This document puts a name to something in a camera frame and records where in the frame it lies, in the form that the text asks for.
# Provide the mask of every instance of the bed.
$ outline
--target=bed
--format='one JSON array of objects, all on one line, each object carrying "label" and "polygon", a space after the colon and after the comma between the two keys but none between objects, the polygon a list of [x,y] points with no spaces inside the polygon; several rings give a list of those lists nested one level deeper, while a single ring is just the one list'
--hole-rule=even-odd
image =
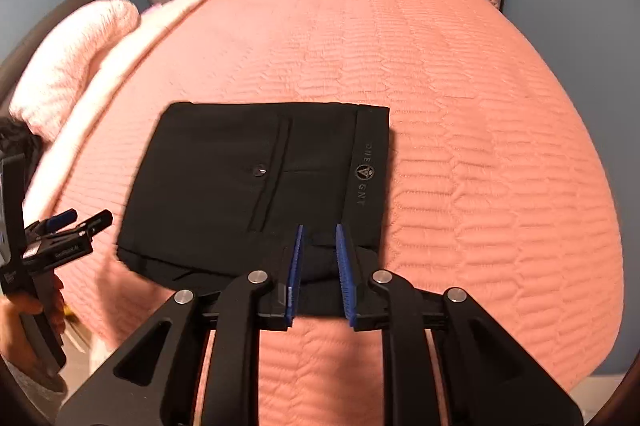
[{"label": "bed", "polygon": [[[114,245],[166,106],[340,101],[390,107],[387,268],[468,289],[565,389],[608,354],[623,278],[606,176],[556,78],[490,3],[173,0],[142,19],[100,56],[25,201],[27,219],[113,212],[95,252],[58,273],[109,348],[171,294]],[[310,317],[264,333],[260,403],[262,424],[381,424],[380,335]]]}]

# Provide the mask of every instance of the pink bedspread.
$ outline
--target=pink bedspread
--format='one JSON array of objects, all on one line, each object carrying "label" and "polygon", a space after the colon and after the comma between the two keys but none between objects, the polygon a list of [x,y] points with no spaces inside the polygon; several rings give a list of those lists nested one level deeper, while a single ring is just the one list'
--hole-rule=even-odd
[{"label": "pink bedspread", "polygon": [[[566,388],[610,350],[622,256],[604,172],[556,78],[485,0],[208,0],[186,18],[117,92],[56,206],[114,213],[94,254],[60,269],[109,345],[170,294],[117,262],[114,241],[178,100],[389,106],[386,267],[468,289]],[[382,423],[379,333],[299,318],[261,343],[262,424]]]}]

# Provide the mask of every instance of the black garment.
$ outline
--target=black garment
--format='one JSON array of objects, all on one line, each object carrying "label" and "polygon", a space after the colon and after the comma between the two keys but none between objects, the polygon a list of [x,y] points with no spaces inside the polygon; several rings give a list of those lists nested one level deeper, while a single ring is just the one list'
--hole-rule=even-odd
[{"label": "black garment", "polygon": [[21,121],[0,117],[0,159],[24,155],[24,187],[29,187],[31,177],[44,153],[42,138],[31,133],[29,127]]},{"label": "black garment", "polygon": [[378,250],[388,108],[171,105],[134,181],[118,257],[173,289],[209,293],[306,229],[299,311],[342,315],[335,226]]}]

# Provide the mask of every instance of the silver bolt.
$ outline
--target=silver bolt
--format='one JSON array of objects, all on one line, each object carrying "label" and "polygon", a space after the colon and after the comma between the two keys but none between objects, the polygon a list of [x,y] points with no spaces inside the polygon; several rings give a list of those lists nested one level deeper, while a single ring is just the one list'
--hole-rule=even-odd
[{"label": "silver bolt", "polygon": [[393,278],[393,275],[389,271],[380,270],[380,271],[375,271],[371,275],[371,277],[373,278],[374,282],[389,283],[391,281],[391,278]]},{"label": "silver bolt", "polygon": [[447,292],[447,298],[453,303],[462,303],[462,301],[466,300],[466,292],[460,287],[453,287]]},{"label": "silver bolt", "polygon": [[268,277],[269,275],[265,271],[251,271],[248,276],[251,283],[262,283],[267,281]]},{"label": "silver bolt", "polygon": [[193,292],[183,289],[174,294],[174,300],[178,305],[184,305],[193,300]]}]

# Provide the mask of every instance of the person's arm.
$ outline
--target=person's arm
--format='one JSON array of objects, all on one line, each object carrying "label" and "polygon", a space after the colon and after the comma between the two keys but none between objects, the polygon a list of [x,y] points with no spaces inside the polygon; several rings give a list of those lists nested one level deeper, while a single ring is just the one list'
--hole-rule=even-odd
[{"label": "person's arm", "polygon": [[[62,281],[56,279],[55,311],[49,316],[56,332],[65,330],[65,300],[60,293]],[[0,297],[0,355],[15,380],[33,404],[51,421],[58,414],[67,389],[62,377],[49,377],[31,348],[22,328],[20,313],[40,314],[42,304],[25,294]]]}]

